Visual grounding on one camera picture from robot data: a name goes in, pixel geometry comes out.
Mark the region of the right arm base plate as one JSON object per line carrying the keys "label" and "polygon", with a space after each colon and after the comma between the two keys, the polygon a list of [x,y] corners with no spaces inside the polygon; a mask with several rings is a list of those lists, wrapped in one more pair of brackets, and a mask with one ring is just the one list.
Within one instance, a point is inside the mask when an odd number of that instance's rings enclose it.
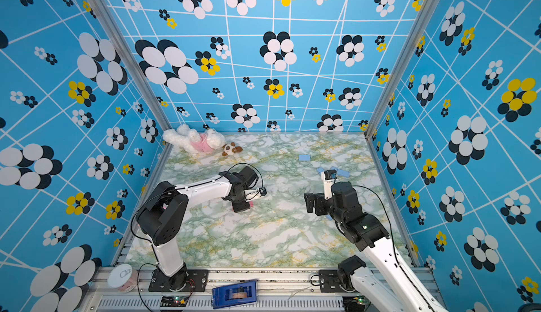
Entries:
{"label": "right arm base plate", "polygon": [[347,288],[340,282],[337,270],[319,270],[317,277],[322,293],[357,293],[353,288]]}

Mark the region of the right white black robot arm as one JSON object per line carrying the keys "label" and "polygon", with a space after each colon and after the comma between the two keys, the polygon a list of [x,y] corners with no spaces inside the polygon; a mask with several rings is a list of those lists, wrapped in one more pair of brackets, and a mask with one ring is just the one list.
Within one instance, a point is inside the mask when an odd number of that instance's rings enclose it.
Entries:
{"label": "right white black robot arm", "polygon": [[308,213],[329,216],[343,237],[378,270],[383,284],[366,263],[352,256],[338,265],[342,290],[358,292],[379,311],[446,311],[397,251],[393,234],[365,212],[350,182],[323,182],[322,193],[305,193]]}

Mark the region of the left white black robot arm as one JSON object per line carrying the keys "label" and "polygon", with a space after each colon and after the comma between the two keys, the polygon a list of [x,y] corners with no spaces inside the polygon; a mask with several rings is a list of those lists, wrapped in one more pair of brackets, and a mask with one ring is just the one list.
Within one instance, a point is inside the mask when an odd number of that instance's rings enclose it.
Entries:
{"label": "left white black robot arm", "polygon": [[144,234],[141,238],[151,243],[157,260],[149,291],[199,290],[188,273],[176,240],[191,208],[222,199],[239,213],[250,208],[250,195],[265,194],[263,176],[249,165],[238,172],[223,171],[213,178],[188,185],[160,182],[135,214],[135,221]]}

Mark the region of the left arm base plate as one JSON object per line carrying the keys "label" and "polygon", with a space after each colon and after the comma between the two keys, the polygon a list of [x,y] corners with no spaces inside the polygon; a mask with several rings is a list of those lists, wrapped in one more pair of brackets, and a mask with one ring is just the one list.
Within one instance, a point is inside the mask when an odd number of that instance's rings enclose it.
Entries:
{"label": "left arm base plate", "polygon": [[186,270],[171,279],[159,269],[152,273],[148,290],[150,292],[204,292],[208,282],[208,270]]}

